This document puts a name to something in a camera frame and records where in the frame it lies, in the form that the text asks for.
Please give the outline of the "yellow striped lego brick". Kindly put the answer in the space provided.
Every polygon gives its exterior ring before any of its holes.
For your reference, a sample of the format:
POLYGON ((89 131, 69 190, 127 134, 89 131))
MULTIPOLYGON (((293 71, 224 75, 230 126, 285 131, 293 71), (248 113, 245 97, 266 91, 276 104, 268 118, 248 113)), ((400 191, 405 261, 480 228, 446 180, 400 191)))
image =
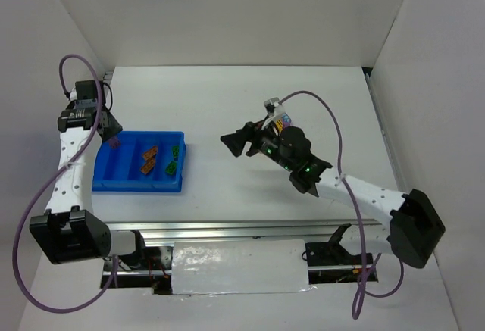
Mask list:
POLYGON ((283 122, 281 120, 278 120, 275 122, 275 124, 277 126, 278 131, 281 132, 284 128, 283 122))

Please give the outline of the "purple oval lego blue print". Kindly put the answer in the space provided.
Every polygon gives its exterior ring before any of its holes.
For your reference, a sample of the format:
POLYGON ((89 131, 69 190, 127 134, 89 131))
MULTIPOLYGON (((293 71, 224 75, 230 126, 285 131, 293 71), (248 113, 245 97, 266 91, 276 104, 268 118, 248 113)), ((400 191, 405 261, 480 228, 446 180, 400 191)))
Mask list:
POLYGON ((288 114, 283 114, 282 117, 281 117, 281 121, 282 121, 282 124, 283 124, 283 128, 286 128, 286 127, 292 125, 292 120, 291 120, 291 118, 289 117, 288 114))

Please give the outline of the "purple lego brick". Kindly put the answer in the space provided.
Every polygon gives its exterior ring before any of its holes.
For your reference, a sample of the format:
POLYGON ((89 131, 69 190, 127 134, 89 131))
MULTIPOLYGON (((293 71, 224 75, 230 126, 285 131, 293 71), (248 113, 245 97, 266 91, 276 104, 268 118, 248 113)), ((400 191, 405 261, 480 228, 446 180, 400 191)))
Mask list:
POLYGON ((111 149, 116 149, 120 146, 120 140, 116 136, 108 140, 108 145, 111 149))

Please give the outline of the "green lego brick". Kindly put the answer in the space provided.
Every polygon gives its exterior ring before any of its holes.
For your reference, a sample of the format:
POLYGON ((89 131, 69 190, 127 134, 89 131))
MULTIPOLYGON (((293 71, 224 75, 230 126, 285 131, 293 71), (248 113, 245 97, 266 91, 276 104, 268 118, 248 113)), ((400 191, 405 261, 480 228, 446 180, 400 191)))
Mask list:
POLYGON ((178 163, 176 161, 170 161, 167 164, 166 168, 164 169, 164 172, 168 176, 175 176, 177 173, 177 167, 178 167, 178 163))
POLYGON ((178 145, 174 145, 171 147, 171 153, 173 161, 178 161, 180 155, 180 147, 178 145))

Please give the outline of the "orange lego plate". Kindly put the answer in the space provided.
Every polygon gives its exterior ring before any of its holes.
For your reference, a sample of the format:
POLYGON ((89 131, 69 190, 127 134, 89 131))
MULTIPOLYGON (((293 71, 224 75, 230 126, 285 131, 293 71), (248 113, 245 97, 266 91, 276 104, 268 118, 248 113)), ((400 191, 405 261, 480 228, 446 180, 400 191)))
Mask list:
POLYGON ((154 158, 148 159, 144 165, 141 166, 140 172, 146 176, 149 175, 155 168, 155 162, 156 160, 154 158))
POLYGON ((151 147, 149 150, 145 151, 143 154, 142 154, 142 157, 145 161, 148 161, 150 160, 151 158, 154 158, 158 153, 158 147, 156 145, 154 145, 153 147, 151 147))

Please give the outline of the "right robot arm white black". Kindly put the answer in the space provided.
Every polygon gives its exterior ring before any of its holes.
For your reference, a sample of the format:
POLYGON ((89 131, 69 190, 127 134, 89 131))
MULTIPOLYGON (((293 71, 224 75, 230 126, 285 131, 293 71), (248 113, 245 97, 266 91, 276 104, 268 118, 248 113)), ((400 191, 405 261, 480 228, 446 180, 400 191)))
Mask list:
POLYGON ((446 228, 431 200, 421 190, 393 191, 338 172, 332 164, 311 153, 311 142, 302 129, 248 122, 235 133, 221 136, 230 152, 239 157, 262 154, 289 172, 289 181, 302 194, 358 206, 388 231, 390 251, 404 264, 422 269, 446 228))

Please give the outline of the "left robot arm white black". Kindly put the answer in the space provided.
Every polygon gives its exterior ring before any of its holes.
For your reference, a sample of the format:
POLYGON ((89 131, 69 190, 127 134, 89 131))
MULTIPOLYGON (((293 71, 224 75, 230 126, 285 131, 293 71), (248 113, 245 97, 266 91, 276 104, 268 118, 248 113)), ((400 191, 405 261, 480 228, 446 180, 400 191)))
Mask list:
POLYGON ((111 231, 92 211, 95 160, 102 145, 120 146, 123 127, 107 107, 111 87, 78 81, 58 118, 59 169, 44 213, 30 219, 30 232, 52 264, 118 256, 124 270, 138 270, 145 242, 137 230, 111 231))

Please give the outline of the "blue compartment bin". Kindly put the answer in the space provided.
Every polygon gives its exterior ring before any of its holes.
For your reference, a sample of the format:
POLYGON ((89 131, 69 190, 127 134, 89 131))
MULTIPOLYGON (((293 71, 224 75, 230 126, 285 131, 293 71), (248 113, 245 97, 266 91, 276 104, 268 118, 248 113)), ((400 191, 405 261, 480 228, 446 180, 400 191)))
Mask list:
POLYGON ((95 160, 92 180, 94 192, 180 192, 186 154, 184 133, 180 131, 122 131, 120 146, 101 145, 95 160), (156 145, 155 168, 149 175, 140 172, 146 162, 142 154, 156 145), (168 176, 164 169, 173 160, 171 147, 178 145, 177 173, 168 176))

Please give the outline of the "white foam block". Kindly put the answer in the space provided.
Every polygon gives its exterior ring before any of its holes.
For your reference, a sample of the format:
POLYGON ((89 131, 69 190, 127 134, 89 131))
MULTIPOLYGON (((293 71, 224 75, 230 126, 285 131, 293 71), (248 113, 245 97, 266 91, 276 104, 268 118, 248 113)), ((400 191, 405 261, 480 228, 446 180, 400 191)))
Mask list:
POLYGON ((310 289, 301 239, 176 242, 175 295, 296 293, 310 289))

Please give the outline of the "aluminium rail frame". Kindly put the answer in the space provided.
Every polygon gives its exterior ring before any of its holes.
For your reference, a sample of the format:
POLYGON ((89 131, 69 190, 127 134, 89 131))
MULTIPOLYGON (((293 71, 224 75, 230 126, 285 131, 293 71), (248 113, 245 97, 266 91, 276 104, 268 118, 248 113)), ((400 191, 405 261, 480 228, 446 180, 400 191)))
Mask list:
POLYGON ((114 115, 126 130, 185 135, 178 193, 98 192, 97 217, 148 238, 242 238, 322 234, 353 223, 355 210, 299 193, 264 155, 234 157, 221 142, 285 101, 312 152, 345 176, 397 191, 367 80, 360 67, 117 67, 114 115))

